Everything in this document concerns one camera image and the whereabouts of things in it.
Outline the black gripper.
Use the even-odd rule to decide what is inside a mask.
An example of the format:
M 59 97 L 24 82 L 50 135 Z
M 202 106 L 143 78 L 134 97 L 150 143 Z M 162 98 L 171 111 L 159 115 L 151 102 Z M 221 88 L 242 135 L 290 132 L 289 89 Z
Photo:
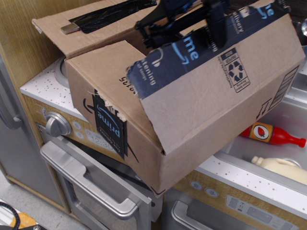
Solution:
M 136 22 L 135 29 L 141 31 L 146 48 L 159 48 L 177 41 L 177 32 L 201 20 L 206 20 L 213 41 L 223 48 L 227 41 L 225 12 L 228 0 L 203 0 L 202 6 L 187 13 L 194 0 L 162 0 L 158 6 L 142 20 Z

